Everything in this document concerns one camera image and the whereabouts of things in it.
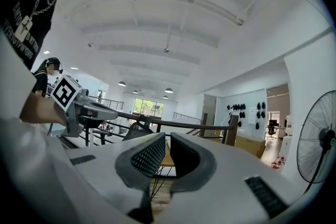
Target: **ceiling light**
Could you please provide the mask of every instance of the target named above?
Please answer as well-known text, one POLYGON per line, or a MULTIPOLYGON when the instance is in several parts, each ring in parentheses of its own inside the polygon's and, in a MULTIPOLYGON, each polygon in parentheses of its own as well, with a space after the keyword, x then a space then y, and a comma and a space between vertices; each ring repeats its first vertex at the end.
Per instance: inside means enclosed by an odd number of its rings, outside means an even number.
POLYGON ((167 92, 167 93, 173 93, 172 88, 167 88, 167 89, 165 89, 164 91, 167 92))
POLYGON ((123 87, 126 87, 126 83, 125 83, 124 81, 120 81, 120 82, 118 83, 118 85, 123 86, 123 87))

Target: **necklace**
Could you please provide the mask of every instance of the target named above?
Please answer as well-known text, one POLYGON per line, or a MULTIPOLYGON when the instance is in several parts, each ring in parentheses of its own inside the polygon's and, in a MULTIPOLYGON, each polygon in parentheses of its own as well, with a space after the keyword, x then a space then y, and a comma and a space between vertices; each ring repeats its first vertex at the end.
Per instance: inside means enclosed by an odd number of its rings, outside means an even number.
POLYGON ((56 0, 53 0, 52 2, 50 2, 50 0, 47 0, 48 6, 46 8, 44 8, 44 9, 36 11, 39 2, 40 2, 40 0, 37 0, 35 2, 35 5, 34 5, 34 8, 33 8, 33 11, 31 13, 31 15, 30 16, 26 15, 23 18, 23 20, 21 21, 21 23, 18 25, 18 27, 17 27, 17 29, 15 31, 15 37, 19 41, 21 41, 21 42, 23 42, 25 40, 26 36, 29 33, 29 30, 33 26, 33 21, 32 21, 33 20, 33 16, 41 14, 41 13, 46 12, 47 10, 49 10, 55 4, 56 0))

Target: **standing fan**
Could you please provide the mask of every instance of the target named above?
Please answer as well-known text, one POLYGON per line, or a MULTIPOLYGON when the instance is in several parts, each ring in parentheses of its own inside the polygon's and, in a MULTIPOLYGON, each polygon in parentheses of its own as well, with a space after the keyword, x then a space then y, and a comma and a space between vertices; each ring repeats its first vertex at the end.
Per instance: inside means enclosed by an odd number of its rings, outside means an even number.
POLYGON ((312 184, 323 182, 336 159, 336 91, 324 94, 304 121, 297 150, 298 170, 312 184))

